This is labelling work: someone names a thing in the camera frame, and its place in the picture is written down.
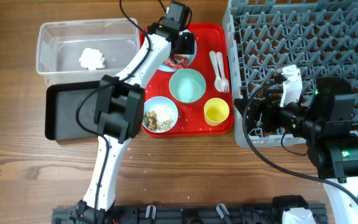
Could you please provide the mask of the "yellow plastic cup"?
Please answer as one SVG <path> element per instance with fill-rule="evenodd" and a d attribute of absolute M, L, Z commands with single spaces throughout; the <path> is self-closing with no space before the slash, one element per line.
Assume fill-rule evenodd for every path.
<path fill-rule="evenodd" d="M 204 104 L 204 119 L 210 126 L 217 126 L 229 117 L 229 105 L 221 98 L 211 98 Z"/>

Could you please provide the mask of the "white plastic spoon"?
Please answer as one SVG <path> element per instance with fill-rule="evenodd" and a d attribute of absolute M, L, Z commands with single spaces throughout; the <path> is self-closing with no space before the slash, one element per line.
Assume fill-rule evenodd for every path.
<path fill-rule="evenodd" d="M 222 80 L 221 80 L 220 73 L 219 73 L 216 52 L 210 51 L 209 58 L 210 58 L 212 66 L 213 66 L 213 70 L 214 70 L 214 74 L 215 74 L 214 87 L 218 92 L 223 92 Z"/>

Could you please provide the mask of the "mint green bowl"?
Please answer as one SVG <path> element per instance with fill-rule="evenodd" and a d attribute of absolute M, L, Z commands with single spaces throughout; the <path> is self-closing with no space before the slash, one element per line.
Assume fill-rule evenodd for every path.
<path fill-rule="evenodd" d="M 169 91 L 181 103 L 194 103 L 206 92 L 206 80 L 196 70 L 186 68 L 175 72 L 169 81 Z"/>

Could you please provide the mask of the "food scraps and rice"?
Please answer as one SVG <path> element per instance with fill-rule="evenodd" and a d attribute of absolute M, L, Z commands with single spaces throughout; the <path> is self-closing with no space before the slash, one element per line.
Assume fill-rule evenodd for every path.
<path fill-rule="evenodd" d="M 154 132 L 162 133 L 173 127 L 174 114 L 165 106 L 147 110 L 144 114 L 145 126 Z"/>

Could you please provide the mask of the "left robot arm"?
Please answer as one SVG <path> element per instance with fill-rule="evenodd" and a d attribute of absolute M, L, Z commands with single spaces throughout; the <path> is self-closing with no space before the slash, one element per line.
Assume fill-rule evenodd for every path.
<path fill-rule="evenodd" d="M 99 143 L 91 183 L 76 206 L 74 223 L 114 222 L 117 177 L 125 151 L 142 126 L 145 88 L 164 61 L 176 54 L 194 53 L 195 37 L 187 32 L 192 15 L 188 6 L 172 1 L 164 16 L 140 29 L 145 40 L 131 62 L 114 77 L 102 77 L 99 87 L 80 101 L 75 119 L 81 129 L 90 133 L 79 115 L 84 103 L 96 97 L 97 128 L 93 134 L 98 136 Z"/>

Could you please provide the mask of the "red snack wrapper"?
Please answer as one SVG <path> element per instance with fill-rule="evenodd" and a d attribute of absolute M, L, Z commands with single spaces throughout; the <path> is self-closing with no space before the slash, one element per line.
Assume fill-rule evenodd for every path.
<path fill-rule="evenodd" d="M 182 56 L 182 55 L 178 55 L 178 56 L 179 56 L 178 64 L 173 63 L 170 58 L 168 60 L 164 61 L 163 64 L 174 69 L 174 70 L 186 68 L 188 66 L 189 58 Z"/>

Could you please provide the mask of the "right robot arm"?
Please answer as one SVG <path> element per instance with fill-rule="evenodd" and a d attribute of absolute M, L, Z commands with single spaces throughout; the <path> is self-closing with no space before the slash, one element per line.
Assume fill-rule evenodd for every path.
<path fill-rule="evenodd" d="M 284 78 L 259 88 L 248 99 L 236 98 L 234 105 L 242 116 L 242 128 L 249 147 L 262 161 L 276 170 L 302 179 L 321 182 L 329 197 L 335 220 L 358 223 L 358 136 L 351 133 L 352 109 L 356 96 L 351 84 L 340 78 L 319 78 L 309 107 L 296 101 L 280 106 L 275 85 Z M 269 132 L 284 128 L 303 138 L 307 156 L 316 167 L 316 177 L 280 167 L 264 157 L 252 143 L 249 132 L 261 119 Z"/>

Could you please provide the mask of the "small white tissue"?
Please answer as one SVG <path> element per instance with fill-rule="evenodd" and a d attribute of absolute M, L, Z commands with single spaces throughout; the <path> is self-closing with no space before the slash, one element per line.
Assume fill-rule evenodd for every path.
<path fill-rule="evenodd" d="M 96 49 L 85 48 L 78 61 L 83 68 L 90 71 L 105 68 L 105 58 L 103 54 Z"/>

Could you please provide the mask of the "large light blue plate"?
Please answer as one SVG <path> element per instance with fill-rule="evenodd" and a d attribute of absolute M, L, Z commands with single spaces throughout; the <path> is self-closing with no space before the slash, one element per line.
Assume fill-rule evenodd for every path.
<path fill-rule="evenodd" d="M 194 61 L 195 57 L 196 57 L 196 53 L 197 53 L 197 43 L 195 41 L 195 53 L 193 55 L 184 55 L 184 54 L 177 54 L 177 55 L 182 55 L 182 56 L 185 56 L 185 57 L 188 57 L 189 58 L 189 62 L 188 62 L 188 66 L 192 63 L 192 61 Z M 163 71 L 163 72 L 175 72 L 177 70 L 174 70 L 164 64 L 161 64 L 158 68 L 160 71 Z"/>

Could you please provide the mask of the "small light blue bowl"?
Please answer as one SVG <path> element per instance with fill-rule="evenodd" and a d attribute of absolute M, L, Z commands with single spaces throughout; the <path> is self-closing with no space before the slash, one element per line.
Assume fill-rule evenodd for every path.
<path fill-rule="evenodd" d="M 150 99 L 148 99 L 145 103 L 144 103 L 144 114 L 147 110 L 152 110 L 156 107 L 162 107 L 165 106 L 167 108 L 170 108 L 173 111 L 174 114 L 174 124 L 173 127 L 176 125 L 177 121 L 178 121 L 178 108 L 176 106 L 176 104 L 169 98 L 166 98 L 164 96 L 155 96 L 152 97 Z M 142 122 L 143 127 L 150 131 L 151 133 L 155 133 L 155 134 L 162 134 L 162 133 L 166 133 L 168 131 L 170 131 L 171 129 L 169 129 L 168 131 L 162 132 L 162 133 L 157 133 L 154 131 L 149 130 L 146 126 L 145 126 L 145 121 L 144 121 L 144 116 L 143 116 L 143 122 Z"/>

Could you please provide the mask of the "white plastic fork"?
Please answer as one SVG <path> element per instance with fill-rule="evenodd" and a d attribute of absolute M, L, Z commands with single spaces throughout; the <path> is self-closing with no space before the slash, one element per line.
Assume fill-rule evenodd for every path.
<path fill-rule="evenodd" d="M 225 74 L 223 54 L 221 52 L 217 52 L 216 58 L 218 61 L 218 67 L 221 74 L 221 84 L 223 87 L 223 92 L 229 93 L 229 80 L 226 78 L 226 74 Z"/>

